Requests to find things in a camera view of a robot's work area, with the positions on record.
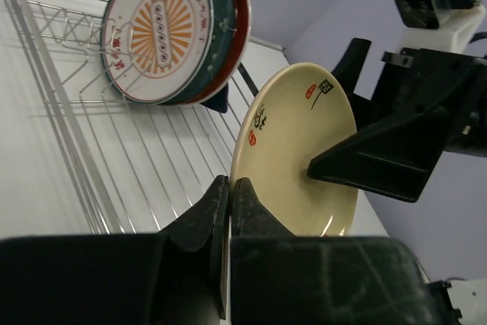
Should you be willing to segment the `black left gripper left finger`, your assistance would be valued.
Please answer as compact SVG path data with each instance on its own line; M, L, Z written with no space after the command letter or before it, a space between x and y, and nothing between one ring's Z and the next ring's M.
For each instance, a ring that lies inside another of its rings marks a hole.
M226 176L166 228L1 242L3 324L217 324L226 315Z

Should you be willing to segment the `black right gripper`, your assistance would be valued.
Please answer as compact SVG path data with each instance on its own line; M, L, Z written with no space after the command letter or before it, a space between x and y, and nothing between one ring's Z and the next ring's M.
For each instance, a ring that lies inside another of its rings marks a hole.
M332 71L359 132L311 159L307 176L416 202L443 150L486 156L486 59L430 49L385 52L369 100L355 87L370 46L353 38Z

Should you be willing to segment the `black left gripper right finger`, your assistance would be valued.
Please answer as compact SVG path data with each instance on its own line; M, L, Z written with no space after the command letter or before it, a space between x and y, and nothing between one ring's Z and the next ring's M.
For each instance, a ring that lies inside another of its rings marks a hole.
M298 237L251 181L231 193L233 324L457 324L445 281L426 283L413 252L388 237Z

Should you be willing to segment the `small beige plate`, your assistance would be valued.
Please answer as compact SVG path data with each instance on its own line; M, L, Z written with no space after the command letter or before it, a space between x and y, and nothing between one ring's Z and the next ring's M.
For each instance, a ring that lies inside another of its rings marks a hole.
M319 246L349 233L358 191L307 168L355 132L345 92L319 65L285 67L254 98L230 173L232 323L322 321Z

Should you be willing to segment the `dark blue leaf-shaped plate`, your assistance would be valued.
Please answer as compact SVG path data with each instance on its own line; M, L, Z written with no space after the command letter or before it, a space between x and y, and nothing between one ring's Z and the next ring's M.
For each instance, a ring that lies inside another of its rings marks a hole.
M201 105L217 113L226 113L228 111L228 92L229 86L226 84L218 93L202 102Z

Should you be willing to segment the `red plate with turquoise flower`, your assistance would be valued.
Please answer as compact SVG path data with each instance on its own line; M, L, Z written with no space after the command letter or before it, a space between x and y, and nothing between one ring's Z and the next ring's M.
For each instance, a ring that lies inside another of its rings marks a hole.
M236 17L234 26L229 27L231 44L225 54L222 66L218 68L216 76L211 82L186 104L200 104L218 93L236 71L250 38L252 25L252 8L250 0L233 0L233 13Z

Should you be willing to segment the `teal plate with white blossoms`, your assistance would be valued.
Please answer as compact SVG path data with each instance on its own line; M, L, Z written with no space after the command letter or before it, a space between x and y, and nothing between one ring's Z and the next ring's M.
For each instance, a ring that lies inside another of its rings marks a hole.
M217 86L217 75L226 59L236 24L234 0L212 0L213 31L208 53L195 78L166 105L199 103L209 99Z

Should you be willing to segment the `white plate with orange sunburst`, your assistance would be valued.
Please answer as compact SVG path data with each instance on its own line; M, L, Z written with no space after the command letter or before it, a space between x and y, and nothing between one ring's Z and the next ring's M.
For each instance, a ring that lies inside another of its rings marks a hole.
M143 104L176 97L208 54L213 10L212 0L109 0L100 43L114 88Z

